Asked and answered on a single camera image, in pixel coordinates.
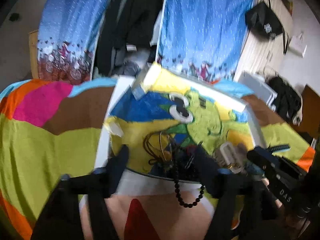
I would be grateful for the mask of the person's right hand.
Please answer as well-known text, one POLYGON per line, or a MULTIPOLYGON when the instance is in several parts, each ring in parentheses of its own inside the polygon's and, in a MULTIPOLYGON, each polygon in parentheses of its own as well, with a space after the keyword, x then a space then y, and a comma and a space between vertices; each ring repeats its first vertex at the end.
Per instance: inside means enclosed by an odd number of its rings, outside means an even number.
POLYGON ((267 192, 271 196, 272 206, 276 208, 275 222, 281 229, 284 229, 291 238, 298 238, 310 225, 310 222, 306 218, 298 218, 287 209, 284 204, 277 199, 274 194, 268 188, 269 181, 267 178, 263 178, 261 182, 264 184, 267 192))

